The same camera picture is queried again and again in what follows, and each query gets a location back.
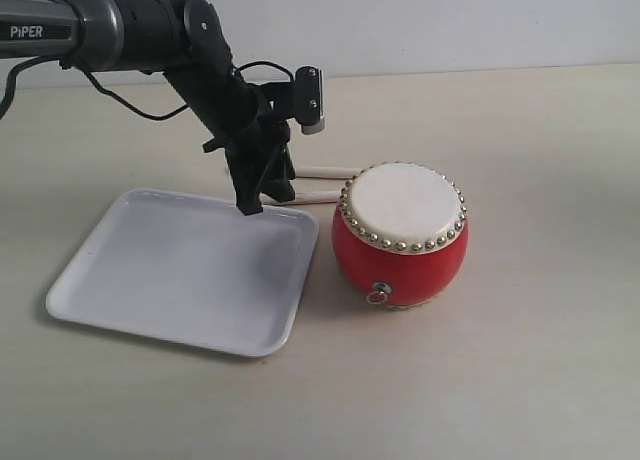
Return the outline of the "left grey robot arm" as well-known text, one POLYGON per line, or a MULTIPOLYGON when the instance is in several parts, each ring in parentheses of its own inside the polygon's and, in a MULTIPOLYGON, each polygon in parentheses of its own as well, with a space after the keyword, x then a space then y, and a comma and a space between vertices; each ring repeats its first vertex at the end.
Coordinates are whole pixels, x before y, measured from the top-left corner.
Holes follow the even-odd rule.
POLYGON ((1 0, 1 56, 17 59, 1 110, 13 103, 18 75, 56 62, 95 83, 98 72, 160 73, 225 153, 237 208, 262 211, 260 198, 294 199, 289 114, 273 109, 245 80, 207 0, 1 0))

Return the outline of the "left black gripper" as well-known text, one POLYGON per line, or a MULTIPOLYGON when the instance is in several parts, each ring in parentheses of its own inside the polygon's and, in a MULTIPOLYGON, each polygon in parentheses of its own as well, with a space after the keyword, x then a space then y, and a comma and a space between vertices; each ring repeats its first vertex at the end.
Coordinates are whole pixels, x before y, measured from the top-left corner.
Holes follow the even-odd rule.
POLYGON ((288 148, 292 117, 290 82, 235 82, 206 99, 202 123, 213 139, 203 150, 224 151, 236 207, 245 216, 263 211, 261 194, 278 203, 295 199, 288 148))

